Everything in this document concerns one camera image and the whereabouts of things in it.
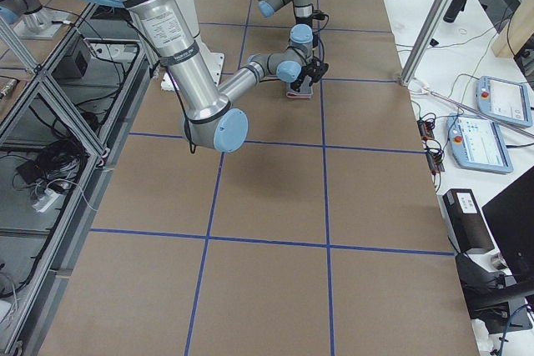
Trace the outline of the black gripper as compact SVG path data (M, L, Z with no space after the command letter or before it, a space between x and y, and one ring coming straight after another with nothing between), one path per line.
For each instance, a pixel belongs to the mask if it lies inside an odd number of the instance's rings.
M323 78L328 69L328 63L319 58L312 58L308 64L301 68L297 79L291 83L291 92L313 93L313 85Z

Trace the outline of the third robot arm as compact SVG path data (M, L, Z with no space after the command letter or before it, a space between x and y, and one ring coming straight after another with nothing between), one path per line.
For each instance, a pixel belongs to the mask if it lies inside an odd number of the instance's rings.
M33 15L43 9L39 0L1 0L1 18L16 23L23 15Z

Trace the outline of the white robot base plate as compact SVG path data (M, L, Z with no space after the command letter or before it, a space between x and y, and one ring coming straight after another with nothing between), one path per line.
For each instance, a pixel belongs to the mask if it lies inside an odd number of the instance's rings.
M204 60L215 85L219 85L224 66L224 54L208 51L208 53L204 55ZM163 91L173 91L173 82L171 77L165 73L160 83L160 88Z

